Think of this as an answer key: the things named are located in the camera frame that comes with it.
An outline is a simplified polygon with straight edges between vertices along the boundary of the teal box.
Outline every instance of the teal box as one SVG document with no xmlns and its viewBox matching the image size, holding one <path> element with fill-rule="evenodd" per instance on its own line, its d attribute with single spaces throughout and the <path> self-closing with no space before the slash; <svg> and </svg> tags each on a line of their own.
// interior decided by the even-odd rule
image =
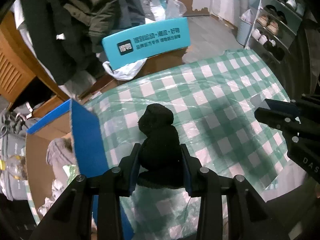
<svg viewBox="0 0 320 240">
<path fill-rule="evenodd" d="M 113 70 L 167 51 L 190 46 L 187 18 L 136 26 L 102 39 Z"/>
</svg>

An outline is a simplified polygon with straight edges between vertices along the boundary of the transparent plastic bottle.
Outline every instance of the transparent plastic bottle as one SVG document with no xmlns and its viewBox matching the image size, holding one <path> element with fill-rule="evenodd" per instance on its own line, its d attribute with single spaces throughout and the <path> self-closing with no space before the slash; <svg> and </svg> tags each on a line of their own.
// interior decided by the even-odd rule
<svg viewBox="0 0 320 240">
<path fill-rule="evenodd" d="M 28 179 L 26 158 L 24 156 L 14 155 L 6 161 L 0 160 L 0 170 L 8 171 L 15 179 Z"/>
</svg>

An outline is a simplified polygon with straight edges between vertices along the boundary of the beige shoe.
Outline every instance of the beige shoe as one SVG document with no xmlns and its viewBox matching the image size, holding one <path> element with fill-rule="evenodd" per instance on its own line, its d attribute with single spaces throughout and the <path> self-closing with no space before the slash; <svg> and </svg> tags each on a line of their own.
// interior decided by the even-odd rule
<svg viewBox="0 0 320 240">
<path fill-rule="evenodd" d="M 263 15 L 263 16 L 260 16 L 257 21 L 263 26 L 263 27 L 267 27 L 267 24 L 268 24 L 268 18 L 267 16 Z"/>
<path fill-rule="evenodd" d="M 279 33 L 279 27 L 275 21 L 271 21 L 271 23 L 268 25 L 267 29 L 269 31 L 271 31 L 273 35 L 278 35 L 278 33 Z"/>
</svg>

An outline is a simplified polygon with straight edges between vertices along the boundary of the hanging clothes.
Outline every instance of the hanging clothes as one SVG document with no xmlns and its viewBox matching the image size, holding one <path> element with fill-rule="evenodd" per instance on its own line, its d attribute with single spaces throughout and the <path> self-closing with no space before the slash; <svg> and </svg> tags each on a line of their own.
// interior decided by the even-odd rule
<svg viewBox="0 0 320 240">
<path fill-rule="evenodd" d="M 104 73 L 92 52 L 88 27 L 71 17 L 61 0 L 22 0 L 22 7 L 37 58 L 58 85 L 77 71 L 87 70 L 95 77 Z"/>
<path fill-rule="evenodd" d="M 63 0 L 63 7 L 89 27 L 92 51 L 103 51 L 101 40 L 116 31 L 144 24 L 140 0 Z"/>
</svg>

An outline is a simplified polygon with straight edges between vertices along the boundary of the yellow bottle cap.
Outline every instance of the yellow bottle cap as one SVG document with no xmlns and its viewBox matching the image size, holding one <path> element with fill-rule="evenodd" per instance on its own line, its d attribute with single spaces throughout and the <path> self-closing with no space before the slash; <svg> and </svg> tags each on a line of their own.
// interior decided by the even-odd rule
<svg viewBox="0 0 320 240">
<path fill-rule="evenodd" d="M 5 171 L 5 161 L 0 160 L 0 170 Z"/>
</svg>

